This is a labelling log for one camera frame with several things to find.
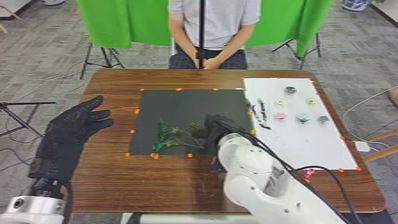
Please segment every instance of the white shirt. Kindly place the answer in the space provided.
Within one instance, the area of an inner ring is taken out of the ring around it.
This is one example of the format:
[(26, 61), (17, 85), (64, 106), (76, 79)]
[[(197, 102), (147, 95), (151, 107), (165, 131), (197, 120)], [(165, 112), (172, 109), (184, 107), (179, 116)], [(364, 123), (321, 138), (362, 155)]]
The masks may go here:
[[(184, 31), (191, 44), (199, 46), (199, 2), (168, 0), (170, 14), (184, 15)], [(222, 50), (241, 25), (259, 21), (261, 0), (206, 0), (204, 49)]]

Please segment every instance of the wooden table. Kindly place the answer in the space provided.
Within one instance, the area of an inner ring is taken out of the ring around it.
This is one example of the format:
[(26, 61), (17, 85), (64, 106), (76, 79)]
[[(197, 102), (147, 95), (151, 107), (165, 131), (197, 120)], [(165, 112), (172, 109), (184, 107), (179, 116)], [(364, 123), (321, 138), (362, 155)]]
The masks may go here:
[[(241, 78), (309, 78), (362, 171), (335, 172), (357, 212), (383, 210), (383, 198), (314, 76), (305, 71), (101, 70), (81, 100), (104, 96), (101, 109), (111, 110), (115, 125), (90, 138), (72, 178), (74, 212), (216, 212), (239, 213), (222, 193), (222, 175), (209, 173), (211, 156), (126, 156), (140, 89), (231, 89)], [(348, 211), (337, 185), (319, 171), (310, 184), (341, 212)]]

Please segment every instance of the person's hand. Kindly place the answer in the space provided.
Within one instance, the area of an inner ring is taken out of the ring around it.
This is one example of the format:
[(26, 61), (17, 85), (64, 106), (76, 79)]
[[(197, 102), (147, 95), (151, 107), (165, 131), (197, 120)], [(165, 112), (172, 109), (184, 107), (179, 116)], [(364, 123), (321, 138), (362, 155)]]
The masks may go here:
[(220, 64), (222, 64), (220, 59), (218, 59), (216, 57), (215, 57), (215, 58), (209, 58), (209, 59), (204, 61), (204, 69), (218, 69)]
[(79, 103), (49, 121), (44, 138), (30, 164), (30, 178), (48, 178), (64, 182), (78, 166), (83, 144), (97, 131), (113, 125), (106, 119), (110, 111), (94, 111), (103, 96)]

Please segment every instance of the black mat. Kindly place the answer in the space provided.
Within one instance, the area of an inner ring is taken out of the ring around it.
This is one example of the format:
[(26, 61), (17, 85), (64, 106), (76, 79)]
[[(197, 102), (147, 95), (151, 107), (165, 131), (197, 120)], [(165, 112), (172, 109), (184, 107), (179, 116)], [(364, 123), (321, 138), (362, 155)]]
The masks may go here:
[[(250, 130), (250, 118), (241, 90), (145, 91), (140, 100), (140, 114), (135, 119), (131, 154), (149, 155), (152, 152), (152, 145), (158, 143), (159, 119), (165, 121), (168, 129), (177, 127), (190, 134), (190, 124), (195, 122), (202, 127), (207, 114), (223, 115), (234, 120), (236, 126)], [(181, 139), (184, 142), (193, 143), (188, 134), (183, 135)], [(163, 149), (161, 154), (179, 155), (186, 154), (186, 152), (215, 154), (207, 149), (193, 150), (186, 146)]]

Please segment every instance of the black pants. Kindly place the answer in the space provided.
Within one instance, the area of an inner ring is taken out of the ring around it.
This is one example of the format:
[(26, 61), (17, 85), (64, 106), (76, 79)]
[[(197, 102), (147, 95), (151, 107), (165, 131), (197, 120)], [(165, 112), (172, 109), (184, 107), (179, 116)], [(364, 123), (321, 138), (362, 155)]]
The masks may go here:
[[(186, 55), (181, 47), (175, 47), (177, 53), (170, 56), (168, 69), (197, 69), (195, 63)], [(204, 58), (216, 57), (220, 51), (209, 51), (204, 49)], [(247, 69), (245, 51), (238, 50), (231, 58), (223, 61), (220, 69)]]

